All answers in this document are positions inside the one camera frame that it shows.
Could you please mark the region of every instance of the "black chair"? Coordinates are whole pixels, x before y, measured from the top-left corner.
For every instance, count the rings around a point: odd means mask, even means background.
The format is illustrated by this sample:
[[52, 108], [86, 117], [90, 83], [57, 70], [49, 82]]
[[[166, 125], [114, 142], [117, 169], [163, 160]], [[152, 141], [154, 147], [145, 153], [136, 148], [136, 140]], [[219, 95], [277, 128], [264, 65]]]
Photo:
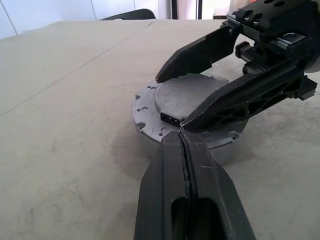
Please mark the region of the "black chair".
[[125, 13], [120, 13], [118, 15], [110, 16], [104, 20], [115, 20], [115, 19], [122, 19], [122, 20], [146, 20], [146, 19], [156, 19], [155, 14], [149, 9], [139, 9], [134, 11], [128, 11]]

